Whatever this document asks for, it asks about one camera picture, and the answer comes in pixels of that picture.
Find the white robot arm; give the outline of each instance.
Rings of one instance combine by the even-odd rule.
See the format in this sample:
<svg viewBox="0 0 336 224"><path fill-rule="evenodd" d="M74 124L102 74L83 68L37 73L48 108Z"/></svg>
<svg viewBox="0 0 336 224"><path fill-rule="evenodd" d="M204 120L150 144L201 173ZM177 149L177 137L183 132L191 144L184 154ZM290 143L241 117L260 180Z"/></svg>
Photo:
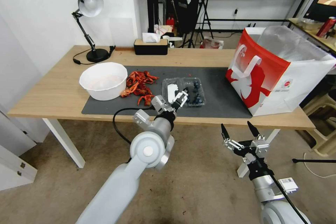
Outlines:
<svg viewBox="0 0 336 224"><path fill-rule="evenodd" d="M298 188L292 178L278 182L274 173L264 162L269 144L265 136L260 135L257 128L247 122L254 140L236 142L230 139L222 124L223 145L243 158L250 170L249 179L254 185L254 191L261 203L260 220L262 224L310 224L309 219L297 209L288 193Z"/></svg>
<svg viewBox="0 0 336 224"><path fill-rule="evenodd" d="M77 224L113 224L120 218L135 196L139 177L146 168L160 170L169 159L174 138L170 132L174 127L176 110L187 100L186 90L178 93L173 104L166 104L161 95L155 96L152 105L158 112L154 121L138 110L133 120L145 131L138 134L130 147L131 160L119 165L97 192L80 215Z"/></svg>

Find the white table leg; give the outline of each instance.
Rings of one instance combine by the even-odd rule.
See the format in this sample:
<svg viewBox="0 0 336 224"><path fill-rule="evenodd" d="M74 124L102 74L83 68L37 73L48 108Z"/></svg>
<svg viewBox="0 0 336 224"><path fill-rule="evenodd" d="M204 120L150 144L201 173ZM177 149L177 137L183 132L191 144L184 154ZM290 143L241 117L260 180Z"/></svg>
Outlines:
<svg viewBox="0 0 336 224"><path fill-rule="evenodd" d="M272 140L275 138L275 136L279 133L280 129L274 129L271 134L268 136L268 138L266 139L266 142L268 144L270 144L272 142Z"/></svg>
<svg viewBox="0 0 336 224"><path fill-rule="evenodd" d="M49 127L51 132L55 135L57 140L61 143L66 152L74 160L76 165L79 168L83 168L85 165L85 160L83 159L77 148L74 146L74 143L71 141L68 134L65 132L58 120L43 118L43 121Z"/></svg>
<svg viewBox="0 0 336 224"><path fill-rule="evenodd" d="M280 129L274 129L271 132L271 134L268 136L268 138L266 139L266 142L268 144L270 144L272 142L272 140L275 138L275 136L279 133L279 131L280 131ZM243 162L237 170L238 177L240 177L240 178L244 177L249 172L248 170L249 170L249 168Z"/></svg>
<svg viewBox="0 0 336 224"><path fill-rule="evenodd" d="M244 177L249 172L248 170L247 164L243 162L237 170L238 177Z"/></svg>

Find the red and white shopping bag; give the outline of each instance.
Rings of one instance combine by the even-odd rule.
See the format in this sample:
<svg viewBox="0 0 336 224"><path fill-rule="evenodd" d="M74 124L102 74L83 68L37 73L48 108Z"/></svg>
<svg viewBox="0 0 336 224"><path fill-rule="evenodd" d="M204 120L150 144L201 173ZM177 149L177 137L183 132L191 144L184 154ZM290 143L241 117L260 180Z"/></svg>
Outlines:
<svg viewBox="0 0 336 224"><path fill-rule="evenodd" d="M287 28L280 27L282 29L286 33L290 31L290 36L295 39L298 36L291 34L293 31L287 31ZM243 31L226 78L252 115L291 112L336 64L336 59L310 42L306 44L300 40L300 46L304 43L303 50L315 47L316 59L284 60L258 45L249 36L249 33L260 34L263 30L246 28Z"/></svg>

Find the tissue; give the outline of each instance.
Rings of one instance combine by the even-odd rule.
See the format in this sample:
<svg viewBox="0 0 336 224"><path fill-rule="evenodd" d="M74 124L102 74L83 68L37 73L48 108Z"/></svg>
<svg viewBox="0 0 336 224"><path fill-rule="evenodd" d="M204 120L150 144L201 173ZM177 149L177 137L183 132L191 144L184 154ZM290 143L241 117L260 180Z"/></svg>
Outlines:
<svg viewBox="0 0 336 224"><path fill-rule="evenodd" d="M142 41L145 43L158 43L161 36L156 33L142 33Z"/></svg>

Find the wooden table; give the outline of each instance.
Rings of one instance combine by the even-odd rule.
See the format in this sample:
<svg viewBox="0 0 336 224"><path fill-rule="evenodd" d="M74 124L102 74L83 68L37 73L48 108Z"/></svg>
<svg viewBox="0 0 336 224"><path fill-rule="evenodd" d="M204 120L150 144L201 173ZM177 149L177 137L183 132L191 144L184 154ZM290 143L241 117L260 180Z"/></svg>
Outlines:
<svg viewBox="0 0 336 224"><path fill-rule="evenodd" d="M85 161L72 141L61 127L57 119L112 121L113 115L82 114L82 109L89 95L79 85L81 73L90 65L77 65L72 61L73 55L89 49L88 46L74 46L8 113L11 117L43 118L55 137L73 158L78 167ZM233 58L234 50L214 49L168 49L168 55L141 55L134 51L114 51L107 61L123 65L138 66L174 66L174 67L228 67ZM86 53L77 57L86 63ZM176 124L218 126L247 126L249 120L256 127L273 128L273 137L281 128L293 130L313 130L315 126L302 111L295 109L292 113L263 115L246 118L198 118L177 117ZM132 116L119 115L116 121L132 122Z"/></svg>
<svg viewBox="0 0 336 224"><path fill-rule="evenodd" d="M320 43L320 44L324 45L325 47L327 47L332 53L336 54L336 46L335 46L336 39L335 38L333 38L333 37L328 37L328 38L317 37L316 33L318 32L319 29L316 29L316 30L305 30L305 29L302 28L302 26L300 26L298 18L289 18L288 20L296 28L300 29L301 31L303 31L304 33L306 33L307 35L309 35L309 37L313 38L318 43Z"/></svg>

